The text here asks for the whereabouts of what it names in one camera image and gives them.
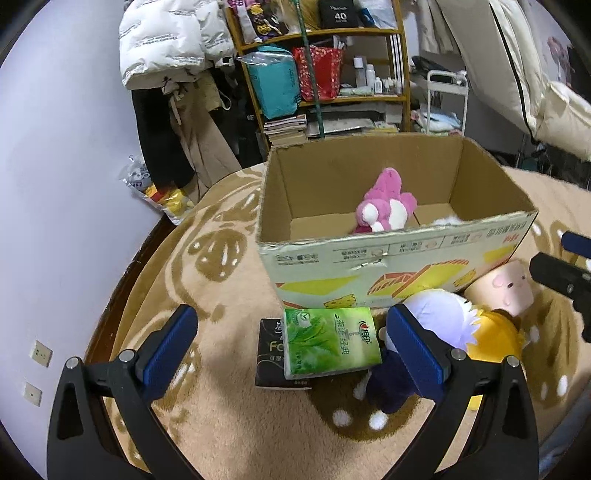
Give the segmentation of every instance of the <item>bottle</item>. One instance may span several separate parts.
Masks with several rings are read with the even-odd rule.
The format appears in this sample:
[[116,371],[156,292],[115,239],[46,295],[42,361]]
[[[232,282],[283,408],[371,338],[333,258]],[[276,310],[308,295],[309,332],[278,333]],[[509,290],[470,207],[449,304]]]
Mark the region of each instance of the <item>bottle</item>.
[[353,67],[355,67],[355,86],[357,88],[367,86],[365,78],[365,67],[362,57],[353,57]]
[[376,77],[374,82],[374,93],[382,93],[384,91],[384,84],[379,77]]
[[365,69],[365,78],[367,80],[366,85],[373,88],[375,83],[375,70],[374,66],[370,63],[368,63],[368,66]]

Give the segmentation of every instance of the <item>stack of books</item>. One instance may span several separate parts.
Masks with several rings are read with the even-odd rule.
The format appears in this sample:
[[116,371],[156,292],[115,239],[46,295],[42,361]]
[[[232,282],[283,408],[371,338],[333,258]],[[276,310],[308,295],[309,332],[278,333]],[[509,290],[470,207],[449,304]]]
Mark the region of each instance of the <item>stack of books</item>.
[[306,115],[294,115],[280,120],[265,123],[265,134],[269,137],[271,145],[291,145],[305,143],[306,136]]

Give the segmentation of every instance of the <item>black bag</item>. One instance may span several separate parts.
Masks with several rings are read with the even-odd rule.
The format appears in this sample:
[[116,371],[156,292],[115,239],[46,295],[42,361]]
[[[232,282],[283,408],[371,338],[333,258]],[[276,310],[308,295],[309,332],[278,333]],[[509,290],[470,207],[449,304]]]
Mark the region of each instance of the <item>black bag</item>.
[[322,28],[356,28],[359,18],[353,0],[320,0],[318,2]]

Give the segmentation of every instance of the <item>red gift bag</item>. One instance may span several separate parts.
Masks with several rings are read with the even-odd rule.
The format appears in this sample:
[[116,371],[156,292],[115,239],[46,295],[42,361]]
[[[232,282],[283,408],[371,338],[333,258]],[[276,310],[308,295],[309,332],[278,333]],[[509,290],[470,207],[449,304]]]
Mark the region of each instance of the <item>red gift bag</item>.
[[[335,98],[339,94],[340,68],[343,64],[345,51],[339,48],[315,47],[313,45],[310,46],[310,51],[320,100]],[[314,93],[312,92],[312,82],[304,47],[294,48],[293,56],[300,78],[301,97],[309,102],[314,99]]]

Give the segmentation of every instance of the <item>wall socket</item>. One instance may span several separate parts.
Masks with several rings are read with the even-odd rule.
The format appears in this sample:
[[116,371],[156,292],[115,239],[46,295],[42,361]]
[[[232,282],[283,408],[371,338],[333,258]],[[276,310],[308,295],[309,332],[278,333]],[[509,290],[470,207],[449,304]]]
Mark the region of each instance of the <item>wall socket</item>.
[[51,349],[43,345],[39,340],[35,340],[35,345],[31,351],[31,358],[39,365],[42,365],[43,367],[49,367],[52,353],[53,351],[51,351]]
[[27,382],[25,383],[25,391],[22,393],[22,396],[25,397],[33,405],[38,407],[39,405],[41,405],[42,393],[43,392],[39,390],[37,387]]

